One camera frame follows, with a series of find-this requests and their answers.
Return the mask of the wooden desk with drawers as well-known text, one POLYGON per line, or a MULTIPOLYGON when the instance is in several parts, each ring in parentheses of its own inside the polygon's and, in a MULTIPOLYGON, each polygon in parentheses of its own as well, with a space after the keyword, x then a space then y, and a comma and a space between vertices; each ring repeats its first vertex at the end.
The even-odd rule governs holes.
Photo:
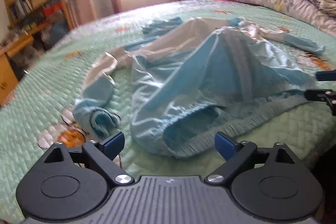
POLYGON ((1 106, 13 99, 20 80, 47 50, 42 34, 50 28, 50 23, 44 23, 19 36, 9 34, 1 41, 1 106))

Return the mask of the light blue white jacket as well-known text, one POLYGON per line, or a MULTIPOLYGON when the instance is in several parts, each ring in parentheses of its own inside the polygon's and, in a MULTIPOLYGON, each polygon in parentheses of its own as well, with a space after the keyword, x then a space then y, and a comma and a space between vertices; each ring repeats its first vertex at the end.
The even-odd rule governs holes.
POLYGON ((305 103, 315 86, 283 43, 322 55, 325 47, 243 18, 155 22, 143 39, 105 53, 88 73, 73 116, 98 140, 120 123, 108 111, 112 72, 131 68, 130 134, 160 156, 191 157, 213 147, 216 132, 243 135, 305 103))

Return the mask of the cream patterned garment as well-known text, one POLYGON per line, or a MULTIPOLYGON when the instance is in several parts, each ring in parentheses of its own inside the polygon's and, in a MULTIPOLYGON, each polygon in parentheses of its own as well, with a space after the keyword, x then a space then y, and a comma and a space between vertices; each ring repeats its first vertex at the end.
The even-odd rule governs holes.
POLYGON ((335 0, 315 0, 318 8, 329 16, 336 16, 336 1, 335 0))

